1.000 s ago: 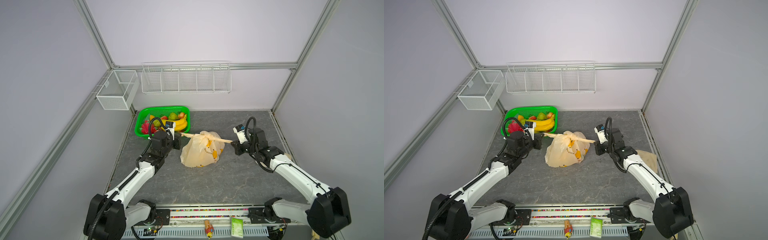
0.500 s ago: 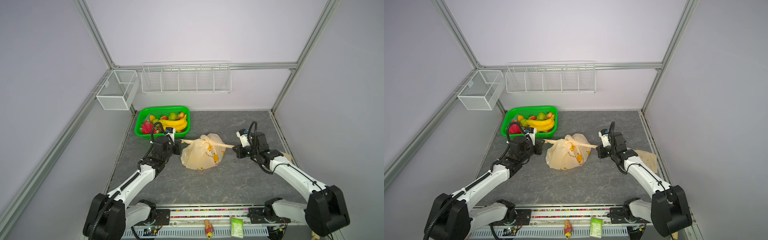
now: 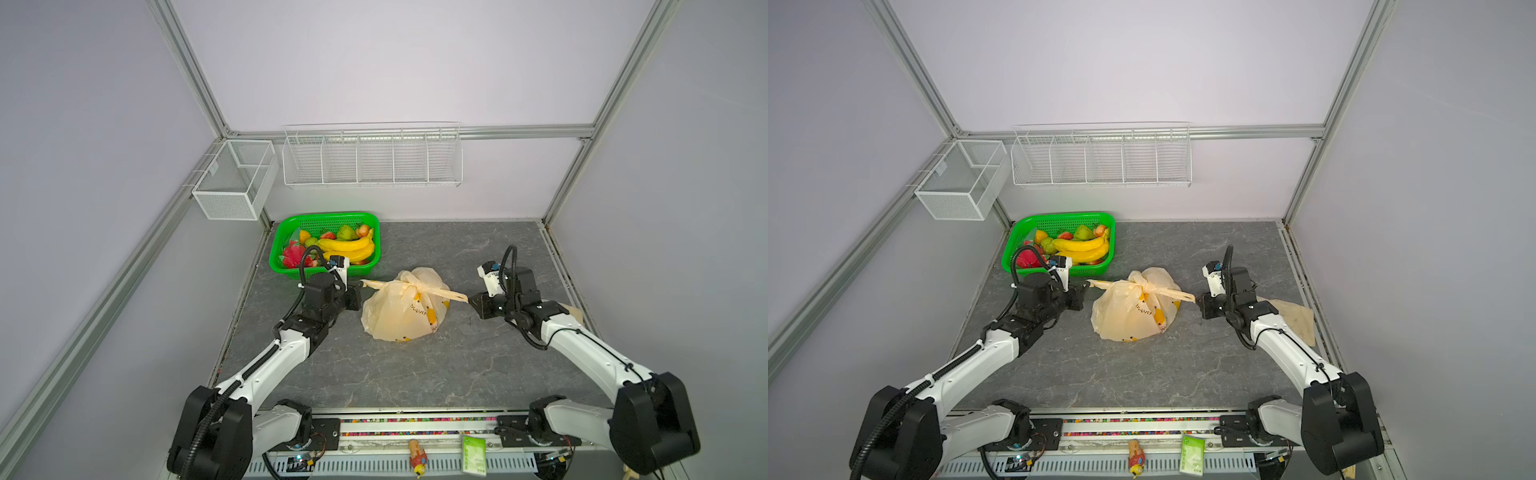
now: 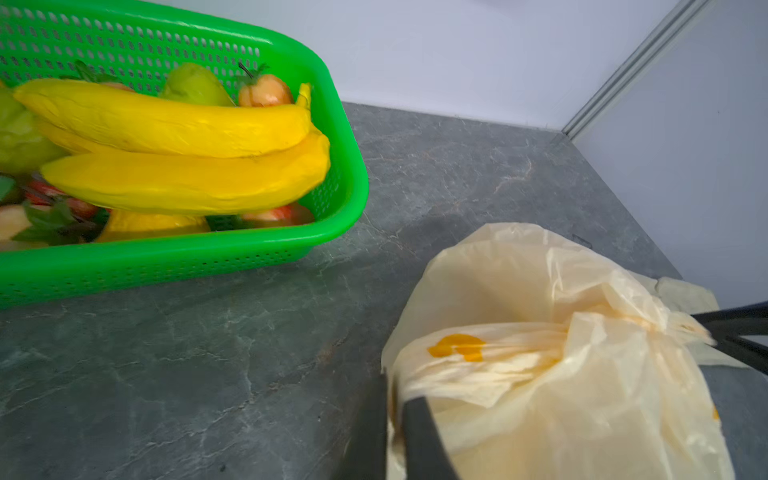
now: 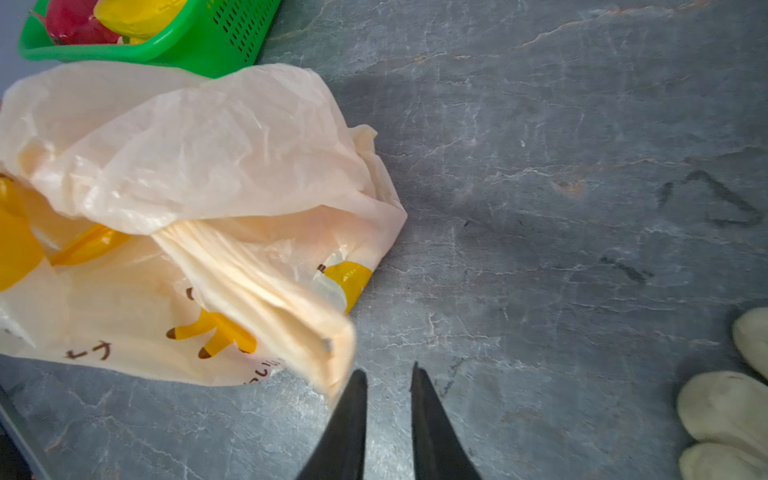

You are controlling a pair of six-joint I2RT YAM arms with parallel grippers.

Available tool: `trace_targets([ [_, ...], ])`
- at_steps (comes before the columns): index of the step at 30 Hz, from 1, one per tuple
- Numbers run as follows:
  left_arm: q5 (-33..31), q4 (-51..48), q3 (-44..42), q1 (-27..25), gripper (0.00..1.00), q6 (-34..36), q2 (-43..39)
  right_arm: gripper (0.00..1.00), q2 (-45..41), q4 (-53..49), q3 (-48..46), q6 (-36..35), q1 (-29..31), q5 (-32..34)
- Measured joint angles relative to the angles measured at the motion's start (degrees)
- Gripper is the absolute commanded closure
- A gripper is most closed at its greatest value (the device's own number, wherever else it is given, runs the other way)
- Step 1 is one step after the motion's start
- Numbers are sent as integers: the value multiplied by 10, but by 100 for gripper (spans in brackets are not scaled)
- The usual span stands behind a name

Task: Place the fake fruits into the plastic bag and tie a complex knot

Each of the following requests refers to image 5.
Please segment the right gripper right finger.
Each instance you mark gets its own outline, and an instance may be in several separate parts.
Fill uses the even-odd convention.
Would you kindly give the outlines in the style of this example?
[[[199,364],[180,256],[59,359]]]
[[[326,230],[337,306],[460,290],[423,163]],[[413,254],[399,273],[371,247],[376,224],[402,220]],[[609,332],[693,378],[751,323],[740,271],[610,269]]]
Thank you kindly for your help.
[[[415,479],[480,480],[429,375],[417,363],[413,366],[410,393]]]

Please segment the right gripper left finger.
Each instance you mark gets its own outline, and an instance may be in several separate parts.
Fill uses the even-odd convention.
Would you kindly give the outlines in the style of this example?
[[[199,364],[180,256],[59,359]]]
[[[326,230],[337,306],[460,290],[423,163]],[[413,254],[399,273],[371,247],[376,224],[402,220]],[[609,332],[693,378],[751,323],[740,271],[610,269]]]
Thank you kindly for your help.
[[[364,475],[367,376],[355,370],[297,480],[360,480]]]

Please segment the beige plastic bag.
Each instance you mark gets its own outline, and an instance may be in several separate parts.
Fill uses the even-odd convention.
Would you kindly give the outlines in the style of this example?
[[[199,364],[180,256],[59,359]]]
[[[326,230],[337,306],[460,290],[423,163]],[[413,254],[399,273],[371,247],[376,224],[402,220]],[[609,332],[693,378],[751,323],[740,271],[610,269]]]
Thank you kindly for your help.
[[[1,176],[46,259],[1,290],[2,353],[213,387],[287,368],[335,399],[350,310],[407,218],[375,136],[283,64],[208,79],[89,61],[17,81]],[[131,239],[50,263],[95,224]]]

